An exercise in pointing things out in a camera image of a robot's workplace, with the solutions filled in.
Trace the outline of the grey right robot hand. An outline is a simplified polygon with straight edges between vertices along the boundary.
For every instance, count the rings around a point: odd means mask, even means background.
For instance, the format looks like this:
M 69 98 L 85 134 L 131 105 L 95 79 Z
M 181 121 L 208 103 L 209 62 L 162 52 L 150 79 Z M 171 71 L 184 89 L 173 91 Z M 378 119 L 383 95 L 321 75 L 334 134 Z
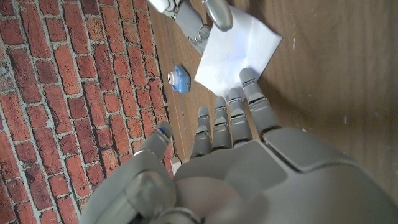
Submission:
M 233 16 L 228 3 L 225 0 L 204 0 L 206 13 L 213 24 L 222 32 L 229 31 L 233 26 Z M 202 55 L 211 29 L 203 23 L 201 15 L 193 8 L 190 1 L 182 1 L 179 5 L 175 22 L 182 32 Z

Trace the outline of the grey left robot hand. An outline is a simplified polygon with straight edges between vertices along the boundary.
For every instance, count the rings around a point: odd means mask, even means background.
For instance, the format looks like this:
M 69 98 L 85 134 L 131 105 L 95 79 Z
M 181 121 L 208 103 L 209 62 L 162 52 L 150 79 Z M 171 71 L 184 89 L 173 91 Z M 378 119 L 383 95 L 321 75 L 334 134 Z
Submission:
M 162 165 L 172 136 L 159 123 L 95 190 L 81 223 L 396 223 L 397 205 L 350 157 L 283 128 L 249 69 L 242 88 L 201 107 L 190 160 Z

